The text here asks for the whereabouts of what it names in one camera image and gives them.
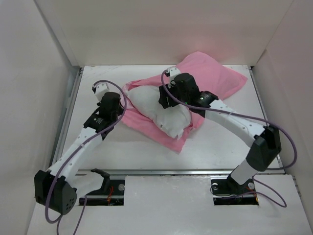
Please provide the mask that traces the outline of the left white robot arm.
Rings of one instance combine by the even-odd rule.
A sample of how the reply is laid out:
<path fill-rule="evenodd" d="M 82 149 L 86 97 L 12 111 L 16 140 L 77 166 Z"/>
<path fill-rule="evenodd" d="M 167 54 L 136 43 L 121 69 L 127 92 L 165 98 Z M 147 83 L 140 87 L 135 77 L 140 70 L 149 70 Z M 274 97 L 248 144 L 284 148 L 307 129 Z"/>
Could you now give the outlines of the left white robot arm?
<path fill-rule="evenodd" d="M 61 215 L 69 213 L 84 194 L 94 190 L 104 194 L 110 187 L 105 179 L 109 175 L 99 169 L 91 170 L 79 183 L 74 180 L 82 163 L 124 114 L 120 94 L 115 92 L 104 93 L 97 106 L 67 152 L 47 171 L 39 170 L 34 177 L 36 202 Z"/>

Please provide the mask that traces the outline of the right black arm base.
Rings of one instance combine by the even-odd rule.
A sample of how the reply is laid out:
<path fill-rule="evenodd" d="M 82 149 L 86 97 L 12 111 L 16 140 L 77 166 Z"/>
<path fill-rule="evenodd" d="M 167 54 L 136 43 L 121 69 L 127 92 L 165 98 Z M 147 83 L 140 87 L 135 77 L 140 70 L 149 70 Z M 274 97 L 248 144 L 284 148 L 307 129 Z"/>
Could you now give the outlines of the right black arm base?
<path fill-rule="evenodd" d="M 215 196 L 233 196 L 247 192 L 255 192 L 255 184 L 248 179 L 243 185 L 239 185 L 232 179 L 211 179 L 211 193 Z"/>

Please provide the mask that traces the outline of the white pillow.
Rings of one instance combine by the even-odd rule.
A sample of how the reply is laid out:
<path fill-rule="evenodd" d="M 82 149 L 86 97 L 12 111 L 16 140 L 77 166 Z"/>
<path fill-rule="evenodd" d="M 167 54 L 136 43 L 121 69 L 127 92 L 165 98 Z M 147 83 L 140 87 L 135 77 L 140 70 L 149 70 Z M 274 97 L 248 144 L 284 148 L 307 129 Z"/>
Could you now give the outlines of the white pillow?
<path fill-rule="evenodd" d="M 165 134 L 180 139 L 184 129 L 191 124 L 189 110 L 179 104 L 175 107 L 164 109 L 158 100 L 159 89 L 155 86 L 139 86 L 127 91 L 127 97 L 132 105 Z"/>

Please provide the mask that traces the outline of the pink pillowcase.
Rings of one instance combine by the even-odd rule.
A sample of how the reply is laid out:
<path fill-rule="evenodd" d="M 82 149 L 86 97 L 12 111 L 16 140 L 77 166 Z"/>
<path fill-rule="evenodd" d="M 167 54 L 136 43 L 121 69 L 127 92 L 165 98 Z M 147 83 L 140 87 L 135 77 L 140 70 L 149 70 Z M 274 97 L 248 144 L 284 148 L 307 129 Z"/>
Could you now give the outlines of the pink pillowcase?
<path fill-rule="evenodd" d="M 199 51 L 185 57 L 176 67 L 182 73 L 192 75 L 200 91 L 209 91 L 222 100 L 235 94 L 247 82 L 247 78 L 244 75 L 223 66 L 209 55 Z M 127 95 L 127 91 L 139 86 L 155 86 L 159 88 L 162 85 L 162 81 L 167 83 L 169 79 L 155 75 L 146 79 L 131 81 L 125 84 L 122 89 Z M 192 119 L 191 124 L 184 129 L 180 139 L 174 139 L 161 131 L 152 120 L 142 115 L 132 105 L 128 97 L 127 101 L 127 110 L 122 118 L 122 122 L 128 127 L 178 153 L 181 152 L 191 133 L 199 129 L 204 122 L 203 117 L 189 111 Z"/>

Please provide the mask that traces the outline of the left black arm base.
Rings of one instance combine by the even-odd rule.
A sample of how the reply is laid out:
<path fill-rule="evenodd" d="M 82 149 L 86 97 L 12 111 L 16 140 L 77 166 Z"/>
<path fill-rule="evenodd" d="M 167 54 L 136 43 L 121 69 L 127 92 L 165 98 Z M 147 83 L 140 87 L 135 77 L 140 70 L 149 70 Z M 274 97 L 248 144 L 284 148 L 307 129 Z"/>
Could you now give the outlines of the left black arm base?
<path fill-rule="evenodd" d="M 81 196 L 87 198 L 104 198 L 111 196 L 113 199 L 124 198 L 125 177 L 111 176 L 100 169 L 89 172 L 91 179 L 80 188 Z"/>

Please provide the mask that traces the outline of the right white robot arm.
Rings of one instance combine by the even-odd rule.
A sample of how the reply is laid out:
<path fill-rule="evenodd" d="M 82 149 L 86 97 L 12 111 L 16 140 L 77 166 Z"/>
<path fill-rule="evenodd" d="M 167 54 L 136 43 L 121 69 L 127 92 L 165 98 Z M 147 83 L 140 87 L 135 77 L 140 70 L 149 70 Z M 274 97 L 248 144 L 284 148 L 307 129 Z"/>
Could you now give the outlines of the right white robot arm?
<path fill-rule="evenodd" d="M 259 172 L 264 172 L 281 151 L 279 130 L 272 126 L 262 126 L 229 108 L 217 95 L 200 91 L 195 79 L 188 73 L 171 75 L 164 71 L 161 77 L 168 76 L 169 83 L 159 87 L 159 102 L 164 109 L 178 104 L 189 108 L 193 113 L 211 120 L 237 137 L 248 147 L 246 158 L 228 175 L 226 186 L 237 193 Z"/>

